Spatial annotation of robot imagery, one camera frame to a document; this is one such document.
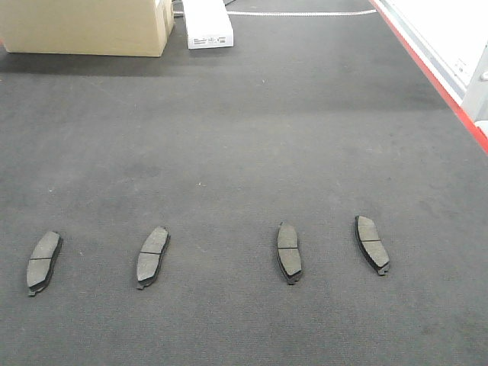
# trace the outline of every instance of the red edge trim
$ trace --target red edge trim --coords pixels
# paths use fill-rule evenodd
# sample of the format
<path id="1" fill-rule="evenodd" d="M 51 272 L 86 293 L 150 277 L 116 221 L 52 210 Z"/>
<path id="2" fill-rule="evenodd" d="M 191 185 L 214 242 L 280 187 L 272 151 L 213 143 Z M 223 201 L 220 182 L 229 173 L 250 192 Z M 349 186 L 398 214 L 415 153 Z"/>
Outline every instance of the red edge trim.
<path id="1" fill-rule="evenodd" d="M 376 0 L 369 0 L 369 2 L 376 8 L 377 12 L 380 13 L 381 17 L 385 20 L 388 24 L 388 27 L 395 33 L 396 38 L 400 41 L 402 46 L 405 50 L 409 53 L 409 55 L 413 58 L 416 62 L 417 66 L 422 70 L 424 75 L 427 79 L 434 85 L 435 90 L 437 93 L 441 95 L 441 97 L 445 100 L 448 104 L 449 108 L 452 109 L 454 114 L 456 114 L 457 118 L 463 123 L 466 129 L 473 135 L 474 139 L 480 144 L 481 148 L 484 150 L 486 154 L 488 154 L 488 137 L 485 136 L 483 131 L 474 125 L 473 120 L 467 115 L 461 106 L 456 103 L 456 101 L 449 95 L 449 93 L 445 90 L 442 84 L 437 80 L 434 76 L 432 71 L 427 67 L 427 65 L 420 59 L 419 55 L 412 49 L 412 47 L 408 44 L 408 42 L 403 38 L 400 32 L 395 28 L 395 26 L 391 23 L 390 19 L 384 14 L 381 10 L 380 6 L 378 5 Z"/>

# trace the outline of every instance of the brake pad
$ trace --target brake pad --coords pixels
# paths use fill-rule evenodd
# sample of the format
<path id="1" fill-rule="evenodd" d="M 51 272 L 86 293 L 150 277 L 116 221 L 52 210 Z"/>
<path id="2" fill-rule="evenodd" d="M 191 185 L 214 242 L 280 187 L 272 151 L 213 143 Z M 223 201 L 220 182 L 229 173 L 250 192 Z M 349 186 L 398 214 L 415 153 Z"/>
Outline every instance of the brake pad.
<path id="1" fill-rule="evenodd" d="M 62 243 L 58 233 L 49 231 L 36 245 L 27 266 L 29 296 L 36 296 L 49 284 Z"/>
<path id="2" fill-rule="evenodd" d="M 356 217 L 356 239 L 369 264 L 380 276 L 385 275 L 390 269 L 390 257 L 381 243 L 373 220 L 364 216 Z"/>
<path id="3" fill-rule="evenodd" d="M 137 259 L 137 289 L 143 290 L 157 279 L 169 238 L 168 231 L 158 226 L 144 242 Z"/>
<path id="4" fill-rule="evenodd" d="M 300 280 L 302 262 L 298 251 L 297 231 L 286 223 L 281 223 L 278 231 L 278 262 L 288 284 L 295 284 Z"/>

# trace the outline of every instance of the cardboard box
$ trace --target cardboard box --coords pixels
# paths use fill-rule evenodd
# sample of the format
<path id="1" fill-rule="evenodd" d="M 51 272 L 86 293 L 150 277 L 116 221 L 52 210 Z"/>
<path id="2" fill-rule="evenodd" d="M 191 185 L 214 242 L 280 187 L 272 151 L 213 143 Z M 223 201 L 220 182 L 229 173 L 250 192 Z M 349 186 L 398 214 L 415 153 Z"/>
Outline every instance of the cardboard box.
<path id="1" fill-rule="evenodd" d="M 0 39 L 12 53 L 161 56 L 171 0 L 0 0 Z"/>

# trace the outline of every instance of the white stripe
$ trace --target white stripe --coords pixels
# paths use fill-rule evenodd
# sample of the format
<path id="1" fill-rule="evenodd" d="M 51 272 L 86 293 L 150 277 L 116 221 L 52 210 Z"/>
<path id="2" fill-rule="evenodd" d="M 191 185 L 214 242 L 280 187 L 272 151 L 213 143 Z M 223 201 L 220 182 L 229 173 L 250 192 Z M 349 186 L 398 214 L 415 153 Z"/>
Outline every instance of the white stripe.
<path id="1" fill-rule="evenodd" d="M 228 11 L 228 15 L 244 15 L 248 17 L 352 17 L 376 13 L 375 9 L 364 11 L 315 11 L 305 13 L 260 12 L 260 11 Z M 175 11 L 176 15 L 183 15 L 183 11 Z"/>

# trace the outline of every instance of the white wall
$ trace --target white wall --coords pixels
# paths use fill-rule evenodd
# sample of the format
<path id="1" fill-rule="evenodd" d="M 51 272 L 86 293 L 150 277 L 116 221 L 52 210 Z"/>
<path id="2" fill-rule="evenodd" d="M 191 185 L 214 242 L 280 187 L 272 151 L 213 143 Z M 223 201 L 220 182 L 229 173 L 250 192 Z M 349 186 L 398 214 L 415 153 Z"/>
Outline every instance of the white wall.
<path id="1" fill-rule="evenodd" d="M 488 0 L 389 0 L 466 87 L 488 42 Z"/>

